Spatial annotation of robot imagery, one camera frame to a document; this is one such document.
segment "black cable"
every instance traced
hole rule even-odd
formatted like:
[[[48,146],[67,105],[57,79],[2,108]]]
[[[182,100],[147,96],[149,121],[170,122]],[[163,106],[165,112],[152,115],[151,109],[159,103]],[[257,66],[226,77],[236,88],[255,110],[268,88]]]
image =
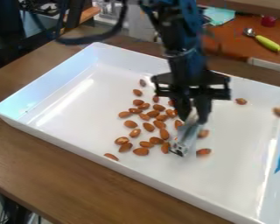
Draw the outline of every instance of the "black cable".
[[[106,31],[102,34],[97,34],[97,35],[83,37],[83,38],[58,38],[56,39],[56,41],[64,45],[75,46],[75,45],[91,44],[95,41],[102,41],[104,39],[113,37],[123,28],[123,22],[128,11],[127,2],[128,0],[122,0],[122,9],[120,11],[119,18],[117,20],[117,23],[112,27],[111,30]]]
[[[41,216],[38,216],[38,224],[41,224]]]
[[[63,18],[67,12],[67,5],[68,5],[68,0],[63,0],[63,1],[59,0],[59,18],[56,25],[55,38],[58,38],[60,35],[60,30],[62,29],[63,26]]]

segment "red object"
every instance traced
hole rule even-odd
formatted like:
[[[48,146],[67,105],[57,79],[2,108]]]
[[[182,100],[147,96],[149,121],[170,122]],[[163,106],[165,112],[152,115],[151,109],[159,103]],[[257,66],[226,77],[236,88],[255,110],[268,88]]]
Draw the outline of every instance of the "red object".
[[[263,26],[273,27],[273,26],[275,26],[276,21],[277,21],[276,17],[269,17],[269,16],[262,17]]]

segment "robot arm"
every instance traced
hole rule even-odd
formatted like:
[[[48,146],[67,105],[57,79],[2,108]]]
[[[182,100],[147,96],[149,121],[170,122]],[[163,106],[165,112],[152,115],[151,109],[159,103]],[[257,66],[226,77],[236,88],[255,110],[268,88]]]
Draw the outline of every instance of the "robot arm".
[[[57,41],[68,45],[89,44],[115,35],[123,26],[127,0],[122,0],[122,5],[119,20],[110,31]],[[194,145],[201,125],[207,122],[212,100],[230,98],[229,79],[207,69],[206,56],[201,47],[202,17],[195,0],[143,0],[139,1],[139,5],[164,44],[171,72],[153,76],[151,80],[155,83],[156,94],[171,98],[178,116],[185,121],[185,125],[178,128],[178,141],[171,147],[172,152],[184,156]],[[222,85],[222,89],[213,89],[211,85]],[[190,119],[189,115],[195,113],[194,108],[197,118]]]

